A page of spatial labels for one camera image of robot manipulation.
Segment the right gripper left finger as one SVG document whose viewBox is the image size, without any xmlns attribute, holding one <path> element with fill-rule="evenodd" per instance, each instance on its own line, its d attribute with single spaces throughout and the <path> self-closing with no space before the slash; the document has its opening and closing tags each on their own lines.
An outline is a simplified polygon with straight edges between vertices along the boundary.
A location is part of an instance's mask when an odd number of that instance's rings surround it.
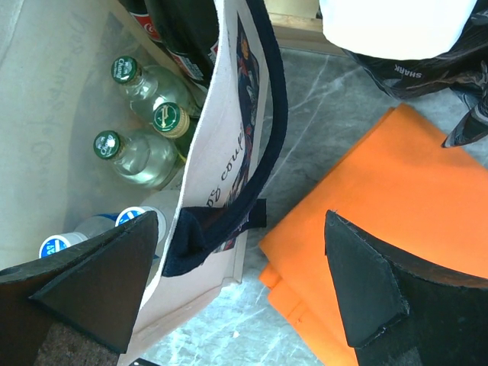
<svg viewBox="0 0 488 366">
<path fill-rule="evenodd" d="M 3 365 L 116 365 L 153 262 L 149 211 L 93 239 L 1 271 Z"/>
</svg>

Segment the coca-cola glass bottle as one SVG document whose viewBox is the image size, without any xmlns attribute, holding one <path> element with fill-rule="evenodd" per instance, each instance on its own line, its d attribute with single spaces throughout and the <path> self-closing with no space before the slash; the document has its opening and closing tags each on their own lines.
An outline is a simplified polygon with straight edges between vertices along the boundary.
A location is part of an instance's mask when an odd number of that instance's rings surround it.
<svg viewBox="0 0 488 366">
<path fill-rule="evenodd" d="M 119 2 L 138 25 L 141 26 L 151 40 L 157 43 L 161 42 L 161 39 L 154 28 L 152 19 L 149 16 L 144 0 L 119 0 Z"/>
<path fill-rule="evenodd" d="M 217 61 L 219 23 L 213 0 L 145 2 L 163 45 L 188 77 L 210 85 Z"/>
</svg>

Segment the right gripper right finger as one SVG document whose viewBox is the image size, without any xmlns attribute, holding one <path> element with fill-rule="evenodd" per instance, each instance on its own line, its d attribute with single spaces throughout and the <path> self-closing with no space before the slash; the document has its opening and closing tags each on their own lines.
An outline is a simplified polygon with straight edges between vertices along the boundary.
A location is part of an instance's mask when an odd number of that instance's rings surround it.
<svg viewBox="0 0 488 366">
<path fill-rule="evenodd" d="M 360 365 L 485 365 L 487 280 L 426 261 L 328 211 L 326 258 Z"/>
</svg>

